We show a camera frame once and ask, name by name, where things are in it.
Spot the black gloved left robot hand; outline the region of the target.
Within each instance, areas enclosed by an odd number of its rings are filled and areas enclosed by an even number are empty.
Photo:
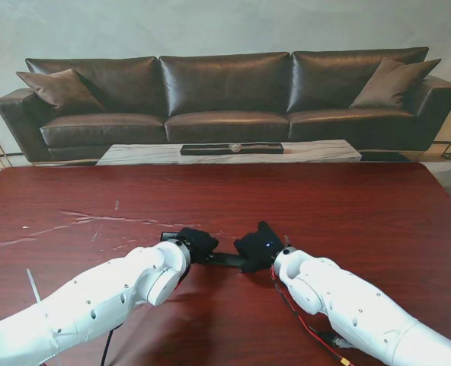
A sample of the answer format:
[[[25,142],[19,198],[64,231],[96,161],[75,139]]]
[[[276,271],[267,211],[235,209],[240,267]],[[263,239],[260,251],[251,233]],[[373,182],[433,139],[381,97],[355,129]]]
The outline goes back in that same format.
[[[188,248],[192,263],[207,262],[219,244],[209,233],[190,227],[181,229],[177,238]]]

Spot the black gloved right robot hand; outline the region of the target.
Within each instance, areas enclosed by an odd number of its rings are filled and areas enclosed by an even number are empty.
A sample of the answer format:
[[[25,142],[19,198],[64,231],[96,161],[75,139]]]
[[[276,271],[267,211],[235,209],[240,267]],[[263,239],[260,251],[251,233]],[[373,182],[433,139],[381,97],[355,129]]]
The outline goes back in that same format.
[[[257,230],[234,241],[234,247],[244,262],[239,268],[244,273],[268,269],[286,248],[267,222],[261,221]]]

